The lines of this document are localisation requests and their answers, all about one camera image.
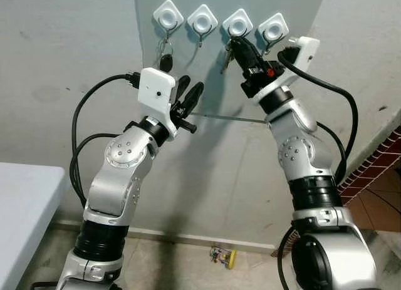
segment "keychain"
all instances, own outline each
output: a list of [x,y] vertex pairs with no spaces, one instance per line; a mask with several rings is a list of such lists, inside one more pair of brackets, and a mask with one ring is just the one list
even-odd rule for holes
[[166,30],[165,38],[160,42],[160,61],[159,70],[168,73],[173,68],[173,45],[170,41],[170,30]]

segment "black cable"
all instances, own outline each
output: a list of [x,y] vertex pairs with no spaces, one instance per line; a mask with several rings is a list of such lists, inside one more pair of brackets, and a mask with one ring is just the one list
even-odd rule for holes
[[340,182],[345,177],[345,172],[346,172],[346,156],[345,156],[344,146],[343,146],[341,140],[338,138],[338,136],[335,134],[335,132],[333,130],[331,130],[326,125],[324,125],[320,122],[317,122],[317,124],[321,129],[323,129],[325,132],[327,132],[329,135],[331,135],[331,137],[336,142],[338,149],[340,151],[341,160],[340,160],[340,163],[338,164],[336,172],[335,172],[336,184],[339,185]]
[[[91,88],[88,91],[88,93],[86,93],[83,96],[83,98],[81,99],[79,104],[76,106],[74,115],[73,115],[73,121],[72,121],[72,127],[71,127],[71,144],[72,144],[73,155],[76,152],[76,125],[77,125],[77,121],[78,121],[78,115],[80,114],[81,109],[82,109],[83,105],[85,104],[85,102],[87,101],[87,99],[89,99],[89,97],[91,97],[92,94],[94,94],[94,92],[96,92],[103,85],[105,85],[113,80],[118,80],[118,79],[129,80],[130,77],[131,77],[130,74],[114,75],[114,76],[108,77],[108,78],[102,80],[101,82],[99,82],[98,84],[96,84],[93,88]],[[80,193],[79,196],[83,196],[80,168],[79,168],[78,162],[76,162],[75,167],[73,168],[73,176],[74,176],[74,178],[71,180],[71,184],[72,184],[75,192],[79,192]]]
[[35,290],[39,287],[55,287],[58,282],[34,282],[29,290]]
[[289,290],[286,278],[284,277],[284,271],[283,271],[283,252],[284,252],[284,246],[287,243],[288,238],[294,231],[294,227],[290,227],[287,232],[285,233],[284,237],[281,239],[280,246],[278,247],[278,253],[277,253],[277,268],[278,268],[278,276],[280,278],[281,285],[283,286],[284,290]]
[[[79,146],[76,148],[75,153],[73,154],[73,157],[71,159],[70,162],[70,179],[71,179],[71,183],[73,182],[77,182],[77,180],[75,180],[75,178],[77,177],[77,174],[75,173],[75,170],[79,170],[78,169],[78,156],[81,152],[81,150],[83,149],[83,147],[90,141],[92,141],[95,138],[115,138],[119,135],[114,134],[114,133],[96,133],[94,135],[90,135],[89,137],[87,137],[86,139],[84,139]],[[83,194],[83,191],[80,192],[76,187],[73,187],[78,198],[81,201],[82,206],[84,207],[86,204],[86,198]]]
[[350,134],[350,139],[349,139],[348,144],[346,145],[346,149],[345,149],[345,155],[346,155],[346,158],[348,158],[348,156],[351,153],[352,146],[355,142],[355,138],[357,136],[357,131],[358,131],[358,107],[357,107],[357,104],[355,103],[355,100],[352,97],[352,95],[349,92],[347,92],[346,90],[344,90],[338,86],[331,85],[330,83],[320,80],[320,79],[318,79],[314,76],[311,76],[311,75],[305,73],[304,71],[298,69],[284,57],[283,51],[280,51],[277,54],[277,58],[280,63],[282,63],[290,71],[297,74],[299,77],[302,77],[303,79],[308,80],[318,86],[326,88],[327,90],[334,91],[335,93],[338,93],[347,99],[347,101],[349,102],[349,104],[351,106],[351,112],[352,112],[351,134]]
[[401,211],[398,210],[398,208],[396,208],[394,205],[392,205],[389,201],[384,199],[382,196],[376,194],[375,192],[373,192],[373,191],[371,191],[369,189],[366,189],[366,191],[368,191],[368,192],[372,193],[373,195],[376,195],[378,198],[382,199],[386,204],[388,204],[389,207],[393,208],[397,213],[399,213],[401,215]]

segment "tiled floor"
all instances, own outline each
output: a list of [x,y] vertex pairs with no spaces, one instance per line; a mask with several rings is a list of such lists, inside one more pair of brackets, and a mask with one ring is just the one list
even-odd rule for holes
[[347,205],[356,225],[361,229],[401,232],[401,215],[377,195],[401,211],[401,178],[396,170],[387,170]]
[[[401,246],[400,234],[385,236],[388,243],[398,248]],[[75,237],[75,232],[48,231],[17,290],[29,289],[34,281],[57,280]],[[375,232],[367,233],[367,241],[377,263],[380,288],[399,290],[400,259]],[[203,246],[127,239],[124,255],[124,290],[282,289],[276,259],[266,254],[238,252],[231,271],[211,263],[209,248]],[[289,256],[284,260],[284,270],[289,288],[299,289],[294,281]]]

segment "baseboard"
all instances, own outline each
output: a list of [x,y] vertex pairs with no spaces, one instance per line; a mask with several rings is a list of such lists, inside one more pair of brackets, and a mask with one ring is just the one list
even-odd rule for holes
[[[80,225],[81,222],[77,221],[56,220],[52,222],[49,227],[53,229],[74,230],[78,232],[80,229]],[[270,244],[237,241],[237,240],[205,237],[197,235],[187,235],[187,234],[172,235],[159,230],[138,229],[136,227],[129,228],[128,237],[182,243],[182,244],[192,244],[192,245],[208,246],[208,247],[219,246],[226,249],[236,249],[239,251],[258,252],[264,254],[270,254],[276,248],[274,245]]]

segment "small toy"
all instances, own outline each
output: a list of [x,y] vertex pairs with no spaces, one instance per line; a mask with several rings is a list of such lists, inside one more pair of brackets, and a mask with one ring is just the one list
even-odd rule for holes
[[228,251],[227,249],[217,246],[212,247],[210,251],[211,261],[215,263],[220,262],[229,270],[234,267],[234,259],[236,254],[237,251]]

